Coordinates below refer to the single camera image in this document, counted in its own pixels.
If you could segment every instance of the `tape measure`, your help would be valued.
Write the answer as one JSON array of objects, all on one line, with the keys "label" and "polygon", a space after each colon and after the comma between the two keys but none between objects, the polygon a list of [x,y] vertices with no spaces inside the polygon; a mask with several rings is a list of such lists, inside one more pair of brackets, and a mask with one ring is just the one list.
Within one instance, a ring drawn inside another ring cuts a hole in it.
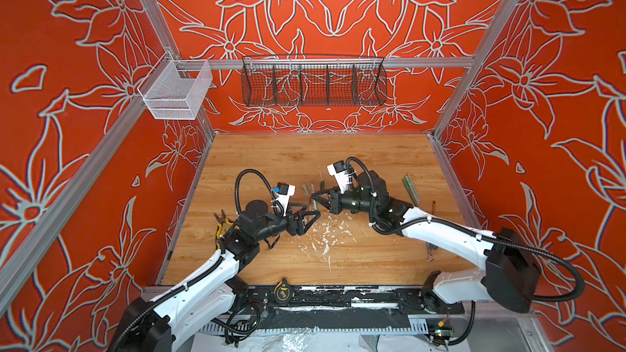
[{"label": "tape measure", "polygon": [[274,288],[274,301],[283,306],[288,304],[295,294],[293,287],[289,285],[286,278],[282,278],[281,282]]}]

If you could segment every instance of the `scratched table surface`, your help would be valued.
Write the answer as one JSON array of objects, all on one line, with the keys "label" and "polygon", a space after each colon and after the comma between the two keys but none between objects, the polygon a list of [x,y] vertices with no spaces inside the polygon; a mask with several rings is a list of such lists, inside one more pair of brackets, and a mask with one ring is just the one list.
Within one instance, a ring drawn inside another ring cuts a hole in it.
[{"label": "scratched table surface", "polygon": [[[236,219],[233,190],[241,170],[255,168],[270,185],[295,185],[292,202],[308,202],[310,192],[322,180],[336,186],[326,166],[354,156],[387,183],[390,196],[411,202],[402,178],[411,174],[420,207],[435,215],[463,223],[426,135],[409,134],[219,134],[215,137],[195,190],[178,242],[163,280],[173,285],[205,262],[215,250],[217,221],[223,209]],[[269,203],[262,181],[247,174],[240,184],[241,207],[255,199]],[[367,224],[367,214],[344,211],[332,215],[322,208],[321,218],[305,236],[280,235],[269,250],[261,252],[239,274],[248,284],[274,285],[286,277],[292,284],[422,284],[434,270],[460,271],[472,268],[465,259],[443,249],[426,260],[423,241],[396,235],[382,236]]]}]

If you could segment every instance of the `white mesh basket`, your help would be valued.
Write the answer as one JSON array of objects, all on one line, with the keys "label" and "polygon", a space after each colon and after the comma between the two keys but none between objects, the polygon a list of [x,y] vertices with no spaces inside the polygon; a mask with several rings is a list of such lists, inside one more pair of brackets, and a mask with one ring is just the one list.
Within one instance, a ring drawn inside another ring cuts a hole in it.
[{"label": "white mesh basket", "polygon": [[165,68],[147,90],[139,87],[143,101],[152,116],[161,120],[194,120],[207,90],[213,81],[213,74],[204,62],[196,78],[182,77],[184,71],[176,69],[176,60],[166,53],[160,62]]}]

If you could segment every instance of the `robotic arm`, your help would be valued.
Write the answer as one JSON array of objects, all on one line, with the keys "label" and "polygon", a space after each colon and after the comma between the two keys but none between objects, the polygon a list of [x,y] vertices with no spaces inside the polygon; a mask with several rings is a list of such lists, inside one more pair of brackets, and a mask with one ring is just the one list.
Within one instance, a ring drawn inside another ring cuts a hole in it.
[{"label": "robotic arm", "polygon": [[[247,173],[263,179],[270,190],[274,212],[270,212],[262,200],[249,202],[241,211],[239,182]],[[252,333],[261,320],[262,308],[246,302],[248,286],[236,275],[259,253],[260,241],[283,231],[292,236],[304,235],[319,218],[319,211],[307,211],[305,204],[289,202],[294,192],[293,185],[278,183],[271,188],[260,172],[243,171],[235,182],[235,205],[239,217],[217,240],[215,253],[167,292],[148,302],[142,298],[133,301],[124,312],[107,351],[176,351],[210,321],[223,326],[227,334],[229,331],[243,336]],[[298,206],[301,209],[294,212],[292,207]],[[306,223],[306,216],[313,218]],[[238,313],[246,306],[251,307],[254,318],[247,331],[215,319],[229,310]]]},{"label": "robotic arm", "polygon": [[[363,169],[358,176],[351,162]],[[382,235],[421,239],[476,266],[467,271],[430,274],[421,292],[423,305],[429,311],[442,313],[444,303],[493,300],[509,310],[527,313],[533,300],[566,301],[577,298],[584,290],[584,280],[571,264],[547,251],[526,246],[515,231],[503,228],[496,233],[465,227],[392,198],[385,181],[353,157],[329,165],[328,171],[335,177],[337,187],[312,196],[331,213],[366,212],[370,226]],[[574,290],[559,296],[536,296],[540,268],[533,254],[567,268],[576,282]]]}]

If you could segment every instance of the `floral pattern wall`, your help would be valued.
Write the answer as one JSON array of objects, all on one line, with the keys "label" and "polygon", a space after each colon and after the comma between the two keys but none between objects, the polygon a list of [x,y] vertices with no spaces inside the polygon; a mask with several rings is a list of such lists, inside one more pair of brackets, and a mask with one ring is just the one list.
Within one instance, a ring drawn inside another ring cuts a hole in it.
[{"label": "floral pattern wall", "polygon": [[[567,258],[587,283],[536,303],[557,351],[626,349],[626,0],[520,0],[442,137],[489,229]],[[541,260],[542,294],[572,278]]]},{"label": "floral pattern wall", "polygon": [[[187,59],[330,53],[465,57],[501,0],[157,0]],[[379,107],[247,107],[240,76],[215,71],[204,107],[221,132],[432,129],[462,68],[387,71]]]},{"label": "floral pattern wall", "polygon": [[[163,50],[138,0],[0,8],[2,266]],[[154,283],[206,145],[198,122],[144,112],[0,319],[0,350],[103,348],[128,301]]]}]

